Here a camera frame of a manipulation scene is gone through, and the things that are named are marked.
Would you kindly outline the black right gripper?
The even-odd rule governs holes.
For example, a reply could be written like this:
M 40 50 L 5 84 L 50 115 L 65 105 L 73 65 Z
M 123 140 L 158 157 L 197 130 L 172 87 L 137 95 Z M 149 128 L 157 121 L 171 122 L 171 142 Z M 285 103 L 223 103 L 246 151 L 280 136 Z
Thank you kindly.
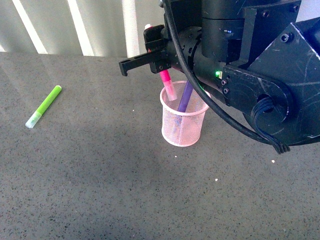
M 167 56 L 167 63 L 170 66 L 182 72 L 175 46 L 166 39 L 167 29 L 163 24 L 152 26 L 147 24 L 144 27 L 143 37 L 144 45 L 147 53 L 143 53 L 134 57 L 120 61 L 119 68 L 121 74 L 128 76 L 128 71 L 139 68 L 141 66 L 164 60 Z M 200 85 L 209 92 L 217 100 L 224 100 L 221 90 L 221 79 L 216 72 L 223 70 L 224 64 L 215 62 L 202 55 L 202 31 L 198 26 L 190 26 L 178 33 L 178 39 L 185 56 L 187 64 L 193 74 L 199 80 Z

